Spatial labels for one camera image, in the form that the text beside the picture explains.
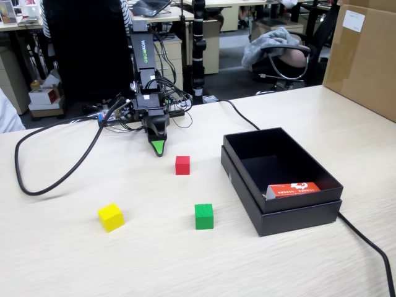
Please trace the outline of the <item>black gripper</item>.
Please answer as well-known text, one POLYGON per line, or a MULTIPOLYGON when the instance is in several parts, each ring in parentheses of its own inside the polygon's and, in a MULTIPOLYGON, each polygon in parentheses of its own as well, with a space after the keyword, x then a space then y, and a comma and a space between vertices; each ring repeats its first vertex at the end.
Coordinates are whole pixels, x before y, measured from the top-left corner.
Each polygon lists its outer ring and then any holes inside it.
POLYGON ((148 140, 156 156, 162 157, 167 139, 166 128, 170 124, 170 117, 157 93, 136 95, 132 99, 133 119, 144 119, 148 140))

